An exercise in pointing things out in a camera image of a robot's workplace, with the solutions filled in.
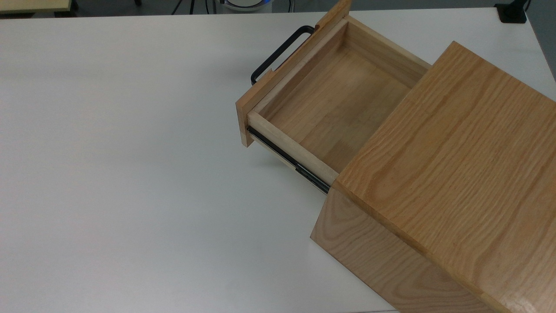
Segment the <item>wooden cabinet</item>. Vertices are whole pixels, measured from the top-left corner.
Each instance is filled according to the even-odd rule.
[[[237,102],[243,143],[328,192],[311,238],[400,312],[556,312],[556,103],[349,6]]]

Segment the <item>drawer slide rail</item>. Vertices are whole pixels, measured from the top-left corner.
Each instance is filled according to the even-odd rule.
[[[330,185],[320,179],[315,173],[311,172],[308,168],[303,166],[303,164],[299,163],[296,159],[294,159],[284,150],[280,149],[279,146],[275,145],[267,137],[264,137],[260,132],[256,131],[251,126],[247,127],[247,131],[253,137],[264,143],[270,150],[281,156],[284,160],[286,160],[286,162],[290,163],[295,168],[295,171],[301,174],[301,176],[305,177],[305,179],[307,179],[311,184],[317,187],[324,194],[328,194]]]

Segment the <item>open drawer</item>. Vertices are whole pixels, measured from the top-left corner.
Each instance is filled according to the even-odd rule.
[[[340,1],[236,103],[244,144],[259,141],[325,193],[430,68],[349,7]]]

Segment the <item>cabinet side panel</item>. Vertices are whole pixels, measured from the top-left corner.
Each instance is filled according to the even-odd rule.
[[[311,239],[401,313],[495,312],[334,188]]]

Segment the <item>black object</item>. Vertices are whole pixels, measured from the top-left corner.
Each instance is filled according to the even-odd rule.
[[[498,17],[502,23],[511,24],[525,24],[527,16],[523,7],[528,0],[515,0],[510,4],[495,4],[494,7],[498,10]]]
[[[304,33],[308,33],[312,35],[315,32],[315,28],[313,26],[305,25],[299,27],[291,36],[288,38],[273,54],[269,56],[262,64],[259,66],[251,75],[251,84],[254,85],[257,82],[257,78],[261,76],[261,74],[269,68],[274,61],[282,54],[286,49],[294,43],[299,36],[303,35]]]
[[[301,176],[305,177],[311,184],[317,187],[324,194],[328,194],[328,191],[330,191],[330,185],[325,183],[322,179],[320,179],[317,175],[315,175],[315,173],[308,170],[308,168],[300,164],[296,159],[292,158],[288,153],[280,149],[280,147],[275,145],[268,138],[264,137],[260,132],[256,131],[251,126],[247,127],[247,131],[251,135],[253,135],[253,137],[259,139],[259,141],[261,141],[263,144],[269,147],[270,150],[276,152],[279,156],[281,156],[284,160],[286,160],[286,162],[293,165],[295,167],[295,171],[301,174]]]

